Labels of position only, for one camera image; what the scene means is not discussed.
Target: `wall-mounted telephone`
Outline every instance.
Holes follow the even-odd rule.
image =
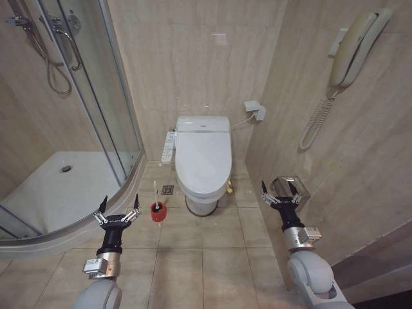
[[[334,57],[326,100],[319,103],[302,132],[299,141],[300,149],[308,149],[314,142],[339,90],[348,87],[355,80],[368,52],[391,15],[391,10],[383,8],[361,14],[350,26]]]

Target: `tile floor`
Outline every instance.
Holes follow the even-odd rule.
[[[153,180],[174,185],[161,196],[162,226],[150,219]],[[234,194],[208,217],[189,213],[170,165],[149,162],[139,187],[142,215],[123,234],[121,308],[305,308],[287,292],[243,162],[234,162]],[[63,254],[0,260],[0,308],[72,308],[90,281],[82,273],[101,236]]]

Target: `toilet paper holder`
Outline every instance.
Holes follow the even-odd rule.
[[[275,196],[294,197],[297,191],[299,195],[299,206],[296,211],[302,210],[303,206],[310,198],[308,189],[298,176],[278,176],[270,184],[270,188],[275,192]]]

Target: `power cord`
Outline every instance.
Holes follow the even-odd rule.
[[[249,121],[250,119],[252,119],[254,116],[256,116],[258,113],[257,112],[253,112],[252,116],[250,116],[249,118],[245,119],[244,121],[238,122],[237,124],[234,124],[233,126],[231,126],[230,128],[233,129],[234,127],[237,127],[240,124],[244,124],[246,121]]]

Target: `yellow object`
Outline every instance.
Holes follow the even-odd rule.
[[[226,191],[230,194],[233,193],[233,189],[230,187],[232,185],[232,182],[229,180],[227,182],[227,186],[226,186]]]

